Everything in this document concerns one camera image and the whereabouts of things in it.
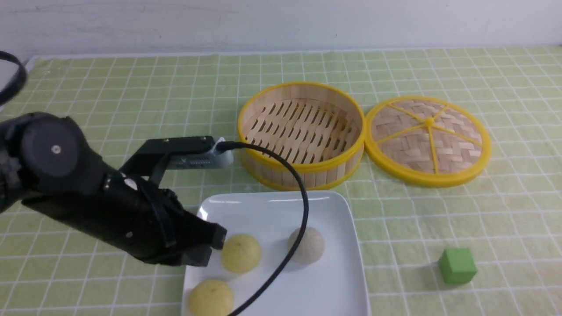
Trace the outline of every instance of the screw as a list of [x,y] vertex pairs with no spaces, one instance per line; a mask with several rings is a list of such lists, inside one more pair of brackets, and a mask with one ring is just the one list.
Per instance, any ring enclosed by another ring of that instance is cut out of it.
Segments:
[[58,155],[61,153],[61,146],[53,145],[53,147],[51,147],[51,151],[53,152],[53,154]]

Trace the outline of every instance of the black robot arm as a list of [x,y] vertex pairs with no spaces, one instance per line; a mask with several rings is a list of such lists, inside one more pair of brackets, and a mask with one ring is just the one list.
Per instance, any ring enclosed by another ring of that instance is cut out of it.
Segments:
[[71,118],[25,114],[0,123],[0,213],[21,200],[145,263],[206,266],[225,228],[187,212],[158,185],[168,169],[230,164],[232,153],[215,145],[209,136],[150,139],[116,170]]

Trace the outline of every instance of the bamboo steamer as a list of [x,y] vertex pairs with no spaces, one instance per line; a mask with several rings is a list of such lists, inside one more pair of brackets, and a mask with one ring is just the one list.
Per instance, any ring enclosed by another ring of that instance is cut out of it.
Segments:
[[484,126],[452,103],[423,96],[386,100],[366,117],[367,154],[381,169],[423,187],[453,187],[477,177],[490,160]]
[[[361,107],[345,92],[319,83],[284,83],[260,92],[244,105],[238,137],[285,158],[307,189],[330,189],[359,166],[365,126]],[[298,189],[291,173],[269,156],[244,150],[242,163],[268,187]]]

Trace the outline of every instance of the table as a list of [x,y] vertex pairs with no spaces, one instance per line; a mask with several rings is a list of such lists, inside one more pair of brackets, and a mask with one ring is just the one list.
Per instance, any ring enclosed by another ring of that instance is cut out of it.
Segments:
[[[147,138],[235,139],[241,106],[281,82],[328,83],[370,110],[423,94],[476,116],[493,140],[483,174],[454,188],[407,186],[366,156],[334,190],[352,207],[374,315],[562,313],[562,47],[35,57],[0,113],[70,115],[120,166]],[[186,209],[262,192],[241,166],[169,171]],[[445,247],[469,247],[478,274],[443,284]],[[3,316],[179,315],[182,268],[144,265],[20,205],[0,215]]]

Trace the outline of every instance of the white wall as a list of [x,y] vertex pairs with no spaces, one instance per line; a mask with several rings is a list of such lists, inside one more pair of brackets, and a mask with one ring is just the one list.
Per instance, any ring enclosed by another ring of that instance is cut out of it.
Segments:
[[26,58],[561,43],[562,0],[0,0]]

